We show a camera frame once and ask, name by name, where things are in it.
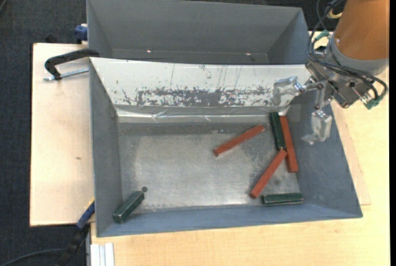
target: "wooden block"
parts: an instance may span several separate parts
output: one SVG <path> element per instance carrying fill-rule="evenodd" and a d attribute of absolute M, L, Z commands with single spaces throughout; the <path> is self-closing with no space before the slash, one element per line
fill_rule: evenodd
<path fill-rule="evenodd" d="M 257 184 L 253 187 L 252 191 L 250 192 L 249 195 L 253 199 L 257 198 L 260 195 L 260 193 L 263 191 L 267 183 L 270 181 L 275 170 L 277 170 L 280 163 L 286 156 L 287 156 L 287 152 L 284 149 L 279 150 L 275 158 L 271 161 L 271 164 L 269 164 L 267 169 L 264 171 L 264 174 L 261 176 Z"/>
<path fill-rule="evenodd" d="M 137 208 L 144 200 L 143 191 L 135 191 L 114 213 L 113 220 L 115 223 L 124 223 L 126 218 Z"/>
<path fill-rule="evenodd" d="M 257 125 L 255 127 L 253 127 L 252 129 L 246 131 L 245 133 L 241 134 L 240 136 L 237 136 L 234 139 L 228 141 L 227 143 L 224 143 L 223 145 L 215 148 L 213 150 L 213 153 L 216 156 L 219 156 L 222 153 L 238 146 L 239 144 L 251 139 L 252 137 L 254 137 L 264 131 L 265 131 L 265 127 L 263 125 L 261 125 L 261 124 Z"/>
<path fill-rule="evenodd" d="M 298 171 L 298 164 L 297 164 L 295 147 L 294 147 L 293 141 L 291 139 L 289 123 L 287 121 L 286 116 L 280 116 L 279 120 L 280 120 L 280 124 L 282 125 L 283 136 L 285 138 L 285 143 L 286 143 L 287 170 L 289 171 L 289 173 L 296 173 Z"/>
<path fill-rule="evenodd" d="M 281 148 L 286 149 L 285 138 L 283 136 L 282 125 L 280 124 L 279 114 L 277 112 L 270 113 L 270 122 L 273 133 L 273 138 L 275 139 L 275 145 L 277 150 Z"/>
<path fill-rule="evenodd" d="M 267 194 L 262 196 L 262 204 L 266 206 L 301 204 L 303 203 L 303 200 L 303 194 L 300 192 L 292 192 L 289 194 Z"/>

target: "wooden table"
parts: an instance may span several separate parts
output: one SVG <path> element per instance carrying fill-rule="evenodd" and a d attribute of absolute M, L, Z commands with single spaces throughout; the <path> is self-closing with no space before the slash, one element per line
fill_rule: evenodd
<path fill-rule="evenodd" d="M 75 223 L 93 197 L 88 75 L 42 81 L 47 58 L 81 47 L 33 48 L 31 226 Z M 113 242 L 117 266 L 390 264 L 388 96 L 369 111 L 332 108 L 363 218 L 112 238 L 92 223 L 91 242 Z"/>

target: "red stick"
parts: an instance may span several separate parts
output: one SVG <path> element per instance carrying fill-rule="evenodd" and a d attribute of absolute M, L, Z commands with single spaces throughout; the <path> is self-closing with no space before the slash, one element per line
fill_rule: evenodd
<path fill-rule="evenodd" d="M 263 191 L 267 183 L 270 181 L 275 170 L 277 170 L 280 163 L 286 156 L 287 156 L 287 152 L 281 148 L 277 153 L 277 156 L 275 156 L 275 158 L 271 161 L 271 164 L 269 164 L 267 169 L 264 171 L 264 174 L 262 174 L 257 184 L 253 187 L 252 191 L 250 192 L 249 195 L 253 199 L 257 198 L 260 195 L 260 193 Z"/>
<path fill-rule="evenodd" d="M 279 116 L 280 124 L 282 125 L 283 136 L 286 143 L 286 165 L 289 173 L 296 173 L 298 171 L 298 164 L 296 158 L 295 147 L 291 139 L 289 123 L 286 116 Z"/>
<path fill-rule="evenodd" d="M 235 137 L 234 139 L 230 140 L 227 143 L 224 143 L 223 145 L 215 148 L 213 150 L 213 153 L 216 156 L 221 155 L 222 153 L 226 152 L 227 150 L 230 150 L 233 147 L 238 146 L 239 144 L 251 139 L 252 137 L 256 136 L 257 134 L 260 134 L 261 132 L 264 132 L 265 127 L 262 125 L 257 125 L 253 127 L 252 129 L 246 131 L 244 134 L 241 134 L 240 136 Z"/>

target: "bin floor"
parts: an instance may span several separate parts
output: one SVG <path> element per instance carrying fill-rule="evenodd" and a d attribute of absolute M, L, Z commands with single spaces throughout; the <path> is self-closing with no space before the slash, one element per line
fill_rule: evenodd
<path fill-rule="evenodd" d="M 267 118 L 265 131 L 219 157 L 213 149 L 257 124 L 147 127 L 118 124 L 123 199 L 147 187 L 135 211 L 157 212 L 222 205 L 261 205 L 249 192 L 277 150 Z M 283 161 L 266 194 L 298 192 Z"/>

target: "gray bin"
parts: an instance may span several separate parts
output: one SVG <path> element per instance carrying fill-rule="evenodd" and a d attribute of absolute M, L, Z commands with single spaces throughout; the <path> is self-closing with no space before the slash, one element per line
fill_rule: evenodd
<path fill-rule="evenodd" d="M 97 236 L 362 216 L 335 124 L 324 143 L 301 141 L 310 131 L 314 94 L 279 106 L 270 101 L 274 81 L 309 77 L 301 9 L 87 0 L 87 14 L 89 47 L 105 57 L 90 62 Z M 268 100 L 251 91 L 259 87 Z M 161 101 L 170 93 L 177 100 Z M 189 94 L 188 103 L 180 93 Z M 301 205 L 265 207 L 248 196 L 277 152 L 270 111 L 287 112 L 299 172 L 288 173 L 282 163 L 264 193 L 301 191 Z M 266 130 L 213 155 L 256 124 Z M 145 200 L 116 224 L 113 212 L 142 187 Z"/>

